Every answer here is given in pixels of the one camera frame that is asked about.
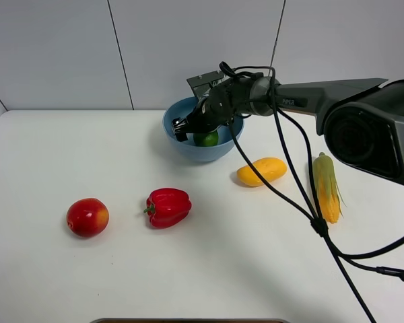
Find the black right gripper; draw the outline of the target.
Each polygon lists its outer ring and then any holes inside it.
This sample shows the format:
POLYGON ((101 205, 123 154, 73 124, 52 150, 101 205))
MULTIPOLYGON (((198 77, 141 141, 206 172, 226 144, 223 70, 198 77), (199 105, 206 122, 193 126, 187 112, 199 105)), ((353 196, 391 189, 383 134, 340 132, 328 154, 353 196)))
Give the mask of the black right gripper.
POLYGON ((250 102, 250 79, 231 78, 211 88, 197 107, 186 118, 172 120, 178 142, 188 141, 186 133, 210 133, 229 123, 236 116, 255 114, 250 102))

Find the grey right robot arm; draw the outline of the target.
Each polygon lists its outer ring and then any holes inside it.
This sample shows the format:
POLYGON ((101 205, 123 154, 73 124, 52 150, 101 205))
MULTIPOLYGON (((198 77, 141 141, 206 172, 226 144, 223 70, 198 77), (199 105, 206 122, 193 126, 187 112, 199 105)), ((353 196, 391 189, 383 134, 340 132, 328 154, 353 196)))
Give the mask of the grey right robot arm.
POLYGON ((273 108, 307 113, 339 161, 404 185, 404 79, 280 84, 262 73, 242 73, 218 84, 194 77, 189 85, 198 102, 172 121, 179 141, 241 114, 270 116, 273 108))

